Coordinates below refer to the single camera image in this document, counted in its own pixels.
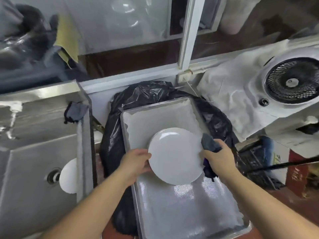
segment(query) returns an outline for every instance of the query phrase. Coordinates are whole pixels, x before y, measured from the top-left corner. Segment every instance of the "right hand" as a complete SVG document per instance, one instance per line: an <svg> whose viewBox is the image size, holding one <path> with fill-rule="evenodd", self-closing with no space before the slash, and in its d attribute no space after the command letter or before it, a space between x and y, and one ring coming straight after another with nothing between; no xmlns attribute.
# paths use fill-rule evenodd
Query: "right hand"
<svg viewBox="0 0 319 239"><path fill-rule="evenodd" d="M239 171L236 168L233 152L227 144L220 139L214 139L214 141L219 143L222 150L217 153L204 150L204 156L209 161L213 171L220 177L222 182L224 182Z"/></svg>

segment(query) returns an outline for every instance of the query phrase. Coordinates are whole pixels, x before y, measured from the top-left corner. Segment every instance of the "sink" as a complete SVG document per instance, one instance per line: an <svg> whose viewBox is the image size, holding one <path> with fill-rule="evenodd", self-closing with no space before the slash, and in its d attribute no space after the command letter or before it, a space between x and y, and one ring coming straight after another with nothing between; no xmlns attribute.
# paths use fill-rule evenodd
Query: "sink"
<svg viewBox="0 0 319 239"><path fill-rule="evenodd" d="M6 94L2 100L21 100L23 110L13 131L18 139L0 138L0 238L24 238L56 224L93 189L91 106L76 82ZM64 124L70 101L90 107L78 124ZM0 108L0 125L9 122L9 108ZM78 191L68 194L58 180L74 158Z"/></svg>

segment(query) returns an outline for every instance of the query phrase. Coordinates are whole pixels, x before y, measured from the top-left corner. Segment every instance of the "sink drain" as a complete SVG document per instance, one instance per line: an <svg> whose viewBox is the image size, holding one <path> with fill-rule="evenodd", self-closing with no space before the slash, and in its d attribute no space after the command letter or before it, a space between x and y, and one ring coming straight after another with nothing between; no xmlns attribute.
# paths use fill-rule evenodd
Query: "sink drain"
<svg viewBox="0 0 319 239"><path fill-rule="evenodd" d="M50 185L56 184L59 179L60 179L60 174L61 174L61 169L60 168L55 168L52 170L48 175L47 175L47 182Z"/></svg>

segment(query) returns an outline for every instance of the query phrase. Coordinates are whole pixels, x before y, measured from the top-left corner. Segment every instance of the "black bag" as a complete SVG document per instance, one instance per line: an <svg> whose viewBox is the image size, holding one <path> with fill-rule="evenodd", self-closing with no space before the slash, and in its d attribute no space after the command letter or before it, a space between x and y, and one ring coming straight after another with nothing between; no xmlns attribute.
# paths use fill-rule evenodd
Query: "black bag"
<svg viewBox="0 0 319 239"><path fill-rule="evenodd" d="M137 108L186 96L194 99L213 138L219 138L225 141L229 147L233 147L233 140L236 138L233 134L232 124L226 115L218 108L210 105L202 98L175 89L170 82L144 81L130 85L124 91L114 95L100 151L105 176L109 176L118 168L125 154L120 122L121 110ZM112 222L118 232L133 236L138 235L133 196L130 187L125 190L120 203L115 209Z"/></svg>

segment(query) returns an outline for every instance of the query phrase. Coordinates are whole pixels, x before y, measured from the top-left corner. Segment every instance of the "white fan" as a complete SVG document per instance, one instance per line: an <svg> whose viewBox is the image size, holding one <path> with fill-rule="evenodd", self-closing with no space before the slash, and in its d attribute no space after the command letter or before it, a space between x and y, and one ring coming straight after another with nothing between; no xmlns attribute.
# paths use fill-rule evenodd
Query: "white fan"
<svg viewBox="0 0 319 239"><path fill-rule="evenodd" d="M254 108L287 117L319 101L319 48L298 48L271 58L244 86Z"/></svg>

